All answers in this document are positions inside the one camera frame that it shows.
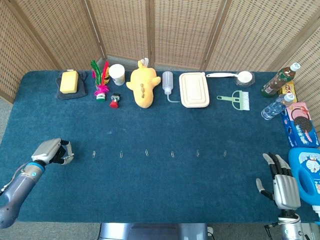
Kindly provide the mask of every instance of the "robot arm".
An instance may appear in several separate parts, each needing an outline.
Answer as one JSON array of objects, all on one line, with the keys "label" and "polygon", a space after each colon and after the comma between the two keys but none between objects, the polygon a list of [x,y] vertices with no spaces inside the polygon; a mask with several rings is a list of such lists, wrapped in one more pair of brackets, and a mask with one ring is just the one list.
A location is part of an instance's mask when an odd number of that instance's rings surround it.
[{"label": "robot arm", "polygon": [[297,180],[292,176],[291,168],[279,156],[264,153],[263,158],[269,165],[273,179],[273,193],[265,190],[260,178],[256,179],[259,192],[274,201],[281,210],[278,222],[266,225],[265,229],[272,240],[269,228],[281,225],[283,240],[304,240],[300,217],[295,210],[301,206]]},{"label": "robot arm", "polygon": [[45,172],[45,166],[51,163],[68,164],[74,158],[74,154],[69,141],[55,138],[41,143],[31,158],[32,162],[21,165],[11,181],[0,191],[0,195],[4,194],[7,199],[7,204],[0,207],[0,229],[8,228],[16,221],[22,204]]}]

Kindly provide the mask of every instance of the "white cup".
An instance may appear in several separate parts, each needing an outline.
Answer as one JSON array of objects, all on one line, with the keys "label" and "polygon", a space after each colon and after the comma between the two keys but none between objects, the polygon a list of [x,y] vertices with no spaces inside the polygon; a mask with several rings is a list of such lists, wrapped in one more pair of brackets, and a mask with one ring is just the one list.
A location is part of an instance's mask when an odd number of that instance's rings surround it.
[{"label": "white cup", "polygon": [[115,85],[125,83],[125,67],[121,64],[114,64],[109,68],[109,75],[113,79]]}]

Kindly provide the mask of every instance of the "wicker screen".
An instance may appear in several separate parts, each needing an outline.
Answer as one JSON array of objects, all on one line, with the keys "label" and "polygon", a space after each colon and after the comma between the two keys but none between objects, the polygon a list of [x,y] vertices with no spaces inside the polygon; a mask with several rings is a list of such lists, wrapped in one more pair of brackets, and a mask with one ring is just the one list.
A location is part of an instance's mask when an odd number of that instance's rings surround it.
[{"label": "wicker screen", "polygon": [[267,70],[319,6],[318,0],[233,0],[207,70]]},{"label": "wicker screen", "polygon": [[320,27],[287,61],[301,64],[294,80],[299,102],[306,102],[316,130],[320,131]]},{"label": "wicker screen", "polygon": [[101,52],[85,9],[76,0],[16,0],[34,30],[64,69],[87,70]]},{"label": "wicker screen", "polygon": [[90,0],[108,55],[140,60],[148,57],[145,0]]},{"label": "wicker screen", "polygon": [[154,0],[155,63],[199,69],[220,3]]},{"label": "wicker screen", "polygon": [[13,103],[25,73],[49,70],[52,66],[4,1],[0,1],[0,29],[0,95]]}]

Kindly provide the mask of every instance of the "gray floor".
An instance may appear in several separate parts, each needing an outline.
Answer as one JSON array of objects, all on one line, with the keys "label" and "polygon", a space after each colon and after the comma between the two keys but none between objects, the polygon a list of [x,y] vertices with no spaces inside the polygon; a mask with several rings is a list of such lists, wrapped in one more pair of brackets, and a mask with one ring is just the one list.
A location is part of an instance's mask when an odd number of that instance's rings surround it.
[{"label": "gray floor", "polygon": [[[109,58],[110,64],[121,63],[128,71],[137,68],[137,62],[133,60],[124,60],[117,57]],[[189,69],[175,67],[157,66],[158,71],[188,71]],[[4,135],[8,118],[11,112],[11,105],[0,99],[0,142]],[[269,240],[264,224],[212,224],[216,240]],[[61,223],[61,222],[19,222],[7,229],[0,229],[0,240],[29,240],[29,239],[46,239],[46,240],[96,240],[99,234],[99,223]],[[279,228],[271,229],[274,240],[281,239]],[[131,239],[155,240],[145,234],[140,237],[132,236]]]}]

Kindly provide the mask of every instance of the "yellow stuffed fish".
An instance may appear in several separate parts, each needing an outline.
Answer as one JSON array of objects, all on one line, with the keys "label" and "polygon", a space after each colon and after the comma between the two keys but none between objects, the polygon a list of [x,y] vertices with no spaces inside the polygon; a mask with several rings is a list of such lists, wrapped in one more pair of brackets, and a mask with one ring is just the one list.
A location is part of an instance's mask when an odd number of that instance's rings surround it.
[{"label": "yellow stuffed fish", "polygon": [[138,69],[131,73],[130,81],[126,83],[128,89],[133,91],[136,104],[144,109],[151,106],[154,100],[153,89],[161,82],[156,70],[138,61]]}]

